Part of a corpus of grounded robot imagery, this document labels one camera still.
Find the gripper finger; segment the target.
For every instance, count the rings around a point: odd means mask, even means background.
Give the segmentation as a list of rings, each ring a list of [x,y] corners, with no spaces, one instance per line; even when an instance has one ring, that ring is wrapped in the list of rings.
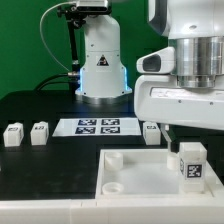
[[[178,152],[177,138],[172,127],[168,124],[161,124],[160,130],[167,142],[168,151],[172,153],[177,153]]]

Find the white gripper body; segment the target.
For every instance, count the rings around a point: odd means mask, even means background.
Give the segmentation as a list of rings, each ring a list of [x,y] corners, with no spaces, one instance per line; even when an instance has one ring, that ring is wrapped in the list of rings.
[[[142,75],[135,84],[134,111],[141,121],[224,130],[224,78],[214,88],[184,89],[175,76]]]

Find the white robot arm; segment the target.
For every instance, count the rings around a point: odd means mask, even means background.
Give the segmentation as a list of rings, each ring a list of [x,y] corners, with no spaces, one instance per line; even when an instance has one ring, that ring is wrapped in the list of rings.
[[[97,104],[132,93],[141,121],[224,130],[224,0],[148,0],[148,22],[168,46],[138,59],[134,89],[107,1],[76,7],[87,15],[78,99]]]

